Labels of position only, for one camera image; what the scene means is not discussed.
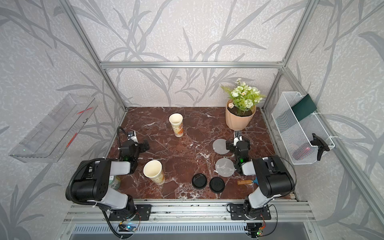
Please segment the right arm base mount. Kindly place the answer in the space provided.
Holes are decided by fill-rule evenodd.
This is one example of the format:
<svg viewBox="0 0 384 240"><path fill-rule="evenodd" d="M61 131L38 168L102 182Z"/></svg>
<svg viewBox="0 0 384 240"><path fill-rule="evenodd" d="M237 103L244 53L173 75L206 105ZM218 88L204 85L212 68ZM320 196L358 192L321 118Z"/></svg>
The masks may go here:
<svg viewBox="0 0 384 240"><path fill-rule="evenodd" d="M269 207L254 209L246 204L228 204L227 210L229 211L231 215L231 220L233 221L261 221L272 219Z"/></svg>

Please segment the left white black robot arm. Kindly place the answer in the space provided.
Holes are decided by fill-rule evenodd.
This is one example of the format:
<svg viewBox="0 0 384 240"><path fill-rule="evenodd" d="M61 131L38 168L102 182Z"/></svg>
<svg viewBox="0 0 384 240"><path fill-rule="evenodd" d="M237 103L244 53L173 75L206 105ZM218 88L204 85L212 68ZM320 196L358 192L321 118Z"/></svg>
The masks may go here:
<svg viewBox="0 0 384 240"><path fill-rule="evenodd" d="M150 149L147 140L138 143L129 140L121 147L119 159L97 158L82 161L70 178L66 189L67 200L78 205L97 206L103 211L136 213L134 200L109 186L110 177L133 174L139 154Z"/></svg>

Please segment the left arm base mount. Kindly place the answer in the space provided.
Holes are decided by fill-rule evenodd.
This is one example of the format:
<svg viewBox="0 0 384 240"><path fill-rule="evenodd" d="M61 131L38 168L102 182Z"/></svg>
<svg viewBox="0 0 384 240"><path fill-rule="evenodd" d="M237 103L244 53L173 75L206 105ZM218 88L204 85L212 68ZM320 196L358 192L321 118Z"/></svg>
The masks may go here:
<svg viewBox="0 0 384 240"><path fill-rule="evenodd" d="M152 205L135 205L133 210L112 210L109 216L109 220L119 222L122 222L123 220L148 221L151 215L151 209Z"/></svg>

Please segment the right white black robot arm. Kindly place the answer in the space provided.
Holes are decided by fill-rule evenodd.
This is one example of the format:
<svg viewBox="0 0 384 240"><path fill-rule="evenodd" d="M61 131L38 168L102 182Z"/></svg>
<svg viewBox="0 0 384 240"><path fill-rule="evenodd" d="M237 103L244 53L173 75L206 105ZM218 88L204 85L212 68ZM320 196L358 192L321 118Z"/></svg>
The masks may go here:
<svg viewBox="0 0 384 240"><path fill-rule="evenodd" d="M244 202L246 215L260 212L271 200L284 197L295 189L296 182L283 163L283 158L273 155L252 159L248 141L227 140L226 149L235 154L234 167L238 174L256 177L258 188Z"/></svg>

